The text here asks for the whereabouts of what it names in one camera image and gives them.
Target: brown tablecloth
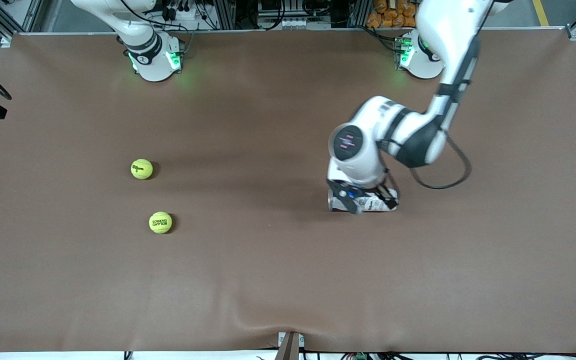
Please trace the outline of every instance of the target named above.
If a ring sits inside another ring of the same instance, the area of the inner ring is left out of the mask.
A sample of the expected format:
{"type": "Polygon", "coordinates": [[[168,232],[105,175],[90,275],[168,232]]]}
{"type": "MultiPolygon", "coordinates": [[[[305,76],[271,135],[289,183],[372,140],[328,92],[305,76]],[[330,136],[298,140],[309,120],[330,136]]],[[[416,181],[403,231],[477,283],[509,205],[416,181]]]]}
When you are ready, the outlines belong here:
{"type": "MultiPolygon", "coordinates": [[[[0,120],[0,351],[576,352],[576,42],[485,30],[452,137],[471,178],[331,213],[327,140],[437,80],[363,32],[198,34],[148,83],[113,36],[15,36],[0,120]],[[136,180],[130,164],[158,164],[136,180]],[[151,214],[173,214],[153,234],[151,214]]],[[[458,178],[448,148],[420,171],[458,178]]]]}

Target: can label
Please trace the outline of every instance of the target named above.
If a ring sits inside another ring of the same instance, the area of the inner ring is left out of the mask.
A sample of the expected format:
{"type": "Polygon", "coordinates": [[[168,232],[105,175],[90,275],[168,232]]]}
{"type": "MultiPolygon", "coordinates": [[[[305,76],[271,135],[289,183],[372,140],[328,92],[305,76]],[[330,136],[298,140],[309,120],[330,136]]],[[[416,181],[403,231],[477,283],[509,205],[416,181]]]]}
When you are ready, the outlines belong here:
{"type": "MultiPolygon", "coordinates": [[[[389,189],[389,191],[391,194],[393,194],[393,196],[396,196],[396,191],[393,189],[389,189]]],[[[386,203],[375,194],[359,197],[355,201],[357,202],[359,208],[364,210],[364,212],[392,212],[393,210],[397,209],[397,207],[390,209],[388,205],[386,205],[386,203]]],[[[332,190],[328,191],[328,209],[331,212],[348,211],[341,200],[333,196],[332,190]]]]}

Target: pile of potatoes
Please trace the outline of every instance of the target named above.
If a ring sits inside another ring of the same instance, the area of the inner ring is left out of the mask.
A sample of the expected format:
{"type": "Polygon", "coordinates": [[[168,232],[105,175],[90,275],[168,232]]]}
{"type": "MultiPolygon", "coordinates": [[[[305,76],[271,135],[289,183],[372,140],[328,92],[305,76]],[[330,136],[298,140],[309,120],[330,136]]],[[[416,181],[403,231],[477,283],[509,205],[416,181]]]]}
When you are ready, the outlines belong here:
{"type": "Polygon", "coordinates": [[[397,0],[397,8],[388,7],[387,0],[374,0],[374,11],[368,16],[368,28],[401,28],[415,26],[417,5],[408,0],[397,0]]]}

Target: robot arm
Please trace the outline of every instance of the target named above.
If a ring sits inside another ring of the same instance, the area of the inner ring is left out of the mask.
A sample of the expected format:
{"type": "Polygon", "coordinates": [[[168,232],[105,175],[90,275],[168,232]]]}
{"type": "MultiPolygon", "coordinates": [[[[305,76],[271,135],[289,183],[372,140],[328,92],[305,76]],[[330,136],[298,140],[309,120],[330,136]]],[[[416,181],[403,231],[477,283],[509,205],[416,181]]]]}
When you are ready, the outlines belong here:
{"type": "Polygon", "coordinates": [[[180,41],[133,12],[151,10],[156,0],[71,0],[78,8],[108,24],[128,48],[132,66],[149,82],[160,82],[180,71],[183,52],[180,41]]]}
{"type": "Polygon", "coordinates": [[[330,136],[328,185],[350,212],[361,212],[355,199],[366,193],[375,194],[390,209],[398,205],[396,192],[386,185],[388,170],[380,151],[410,169],[439,157],[478,59],[478,30],[487,14],[505,5],[494,0],[423,0],[416,28],[424,45],[445,63],[426,112],[375,96],[330,136]]]}

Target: tennis ball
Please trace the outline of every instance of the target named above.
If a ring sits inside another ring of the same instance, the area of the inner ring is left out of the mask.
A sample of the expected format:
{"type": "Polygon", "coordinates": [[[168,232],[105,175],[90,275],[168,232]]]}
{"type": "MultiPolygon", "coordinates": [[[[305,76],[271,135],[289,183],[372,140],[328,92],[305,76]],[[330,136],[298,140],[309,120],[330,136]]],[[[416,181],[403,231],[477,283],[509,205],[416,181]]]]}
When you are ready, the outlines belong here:
{"type": "Polygon", "coordinates": [[[158,211],[152,214],[148,225],[150,226],[150,230],[153,230],[157,234],[163,234],[172,227],[172,218],[166,212],[158,211]]]}
{"type": "Polygon", "coordinates": [[[137,159],[132,162],[130,172],[137,179],[148,179],[153,175],[153,164],[146,159],[137,159]]]}

